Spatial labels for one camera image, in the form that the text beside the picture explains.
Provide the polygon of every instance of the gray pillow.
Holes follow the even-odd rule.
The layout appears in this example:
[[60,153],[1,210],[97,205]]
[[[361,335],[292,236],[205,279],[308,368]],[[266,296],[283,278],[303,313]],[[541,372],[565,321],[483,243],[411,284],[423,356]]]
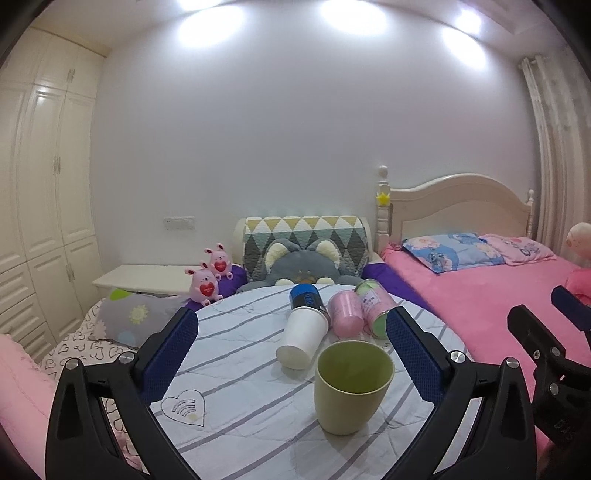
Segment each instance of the gray pillow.
[[161,331],[189,298],[154,297],[114,289],[99,309],[90,340],[111,340],[139,348],[153,333]]

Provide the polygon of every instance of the pink container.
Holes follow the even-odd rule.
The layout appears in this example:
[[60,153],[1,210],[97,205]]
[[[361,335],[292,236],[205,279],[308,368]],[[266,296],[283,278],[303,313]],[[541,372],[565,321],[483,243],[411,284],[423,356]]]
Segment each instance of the pink container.
[[338,337],[355,337],[363,330],[361,301],[353,290],[335,293],[329,300],[328,311]]

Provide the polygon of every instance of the heart logo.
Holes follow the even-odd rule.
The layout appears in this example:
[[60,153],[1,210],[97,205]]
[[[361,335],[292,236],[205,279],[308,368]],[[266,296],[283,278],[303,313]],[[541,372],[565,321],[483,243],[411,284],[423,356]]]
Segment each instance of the heart logo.
[[167,397],[160,404],[171,420],[187,425],[205,425],[205,399],[197,390],[185,390],[178,397]]
[[213,264],[213,266],[216,267],[216,270],[218,272],[223,272],[226,269],[227,265],[228,265],[228,263],[224,262],[223,260],[218,260],[217,262],[215,262]]
[[109,358],[113,358],[123,353],[123,349],[120,346],[112,346],[109,349]]
[[90,358],[96,358],[97,360],[102,360],[105,357],[103,354],[103,348],[98,347],[94,352],[90,353]]
[[201,293],[203,293],[206,297],[211,297],[213,295],[213,290],[215,290],[215,286],[213,283],[204,283],[199,287]]

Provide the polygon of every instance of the curtain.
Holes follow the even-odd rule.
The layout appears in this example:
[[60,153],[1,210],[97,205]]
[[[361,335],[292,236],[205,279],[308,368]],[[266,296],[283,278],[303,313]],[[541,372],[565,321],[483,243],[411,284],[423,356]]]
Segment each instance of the curtain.
[[591,82],[568,47],[523,59],[540,140],[540,183],[535,239],[557,255],[584,264],[564,241],[591,215]]

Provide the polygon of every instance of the metal screw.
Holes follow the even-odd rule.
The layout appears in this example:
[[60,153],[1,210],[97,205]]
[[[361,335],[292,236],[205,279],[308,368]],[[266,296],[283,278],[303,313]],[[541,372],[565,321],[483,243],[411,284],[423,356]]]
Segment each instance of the metal screw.
[[450,357],[452,358],[452,361],[457,364],[462,364],[466,361],[466,355],[458,350],[454,350],[452,353],[450,353]]
[[519,368],[519,361],[516,358],[513,358],[512,356],[505,360],[505,362],[507,363],[507,366],[509,368],[512,368],[513,370]]
[[75,368],[78,366],[78,364],[79,364],[79,363],[80,363],[80,362],[78,361],[78,359],[77,359],[77,358],[70,358],[70,359],[69,359],[69,360],[66,362],[66,368],[67,368],[68,370],[74,370],[74,369],[75,369]]
[[119,355],[119,362],[122,364],[130,364],[135,359],[135,354],[133,352],[123,352]]

